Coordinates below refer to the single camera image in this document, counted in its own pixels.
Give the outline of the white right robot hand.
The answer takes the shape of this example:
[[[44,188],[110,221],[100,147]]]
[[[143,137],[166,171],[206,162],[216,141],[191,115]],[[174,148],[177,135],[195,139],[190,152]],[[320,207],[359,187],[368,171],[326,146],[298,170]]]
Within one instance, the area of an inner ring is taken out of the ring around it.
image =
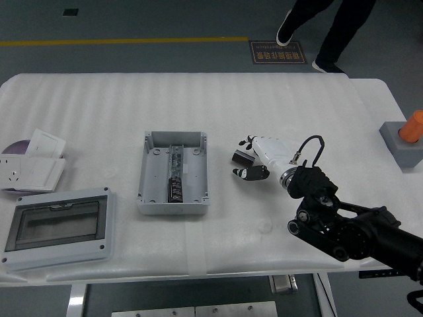
[[[246,181],[264,180],[273,175],[282,187],[288,187],[297,165],[291,162],[293,155],[284,143],[275,138],[248,136],[239,145],[246,143],[246,150],[252,149],[262,165],[253,166],[254,159],[250,155],[236,150],[232,160],[245,168],[234,168],[233,173]]]

